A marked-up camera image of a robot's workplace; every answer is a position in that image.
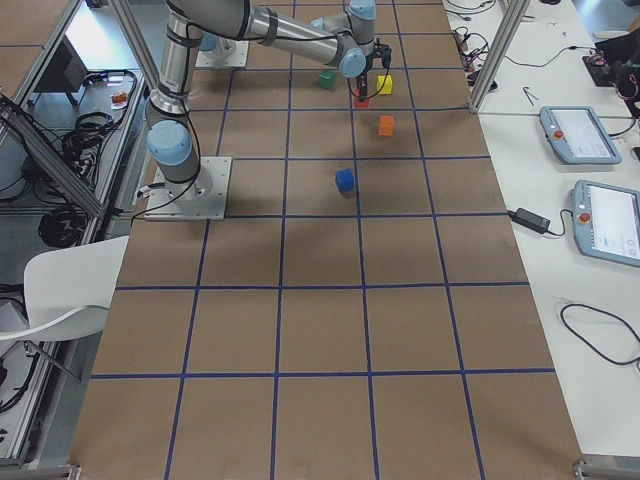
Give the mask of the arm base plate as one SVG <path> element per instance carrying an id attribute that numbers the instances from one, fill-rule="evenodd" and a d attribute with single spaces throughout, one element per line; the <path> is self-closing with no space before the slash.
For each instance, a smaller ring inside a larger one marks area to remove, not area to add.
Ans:
<path id="1" fill-rule="evenodd" d="M 202 44 L 196 60 L 196 69 L 227 70 L 246 67 L 249 43 L 221 39 L 211 48 Z"/>
<path id="2" fill-rule="evenodd" d="M 157 167 L 154 182 L 163 186 L 151 190 L 143 218 L 149 221 L 223 220 L 231 169 L 231 157 L 203 157 L 198 177 L 181 195 L 189 183 L 167 183 Z"/>

